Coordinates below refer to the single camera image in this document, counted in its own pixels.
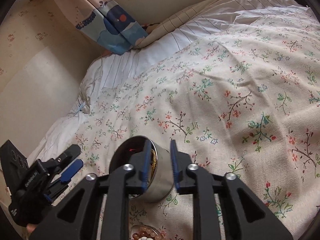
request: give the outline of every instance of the cartoon curtain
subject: cartoon curtain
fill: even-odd
[[[65,17],[99,45],[123,54],[147,37],[114,0],[54,0]]]

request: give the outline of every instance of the white bed sheet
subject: white bed sheet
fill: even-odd
[[[190,21],[149,46],[95,60],[80,85],[78,101],[70,114],[52,125],[39,146],[28,157],[28,163],[31,164],[38,158],[50,159],[65,150],[66,142],[90,115],[90,105],[97,101],[103,87],[115,88],[128,77],[136,77],[153,64],[206,35],[226,30],[233,25],[249,25],[261,16],[285,15],[307,9],[294,0],[207,0],[203,3],[203,9],[196,11],[196,16]],[[199,6],[190,6],[185,11],[191,8],[197,10]]]

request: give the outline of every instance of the floral bedspread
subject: floral bedspread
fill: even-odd
[[[129,137],[166,149],[175,139],[211,173],[237,174],[297,239],[320,205],[319,66],[320,25],[310,9],[197,40],[103,89],[70,141],[85,164],[68,190],[89,172],[106,174]],[[130,203],[131,225],[172,240],[191,240],[192,221],[192,196],[174,189],[159,203]]]

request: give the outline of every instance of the pink bead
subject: pink bead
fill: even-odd
[[[140,238],[140,236],[139,236],[137,233],[134,233],[134,234],[132,235],[132,238],[133,238],[134,240],[138,240],[138,239]]]

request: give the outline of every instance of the cylindrical container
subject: cylindrical container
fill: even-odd
[[[109,167],[109,174],[129,162],[132,154],[141,152],[148,138],[134,136],[124,141],[114,153]],[[142,195],[135,196],[145,202],[157,202],[167,196],[173,187],[173,174],[170,153],[151,141],[156,154],[155,170],[150,178],[148,188]]]

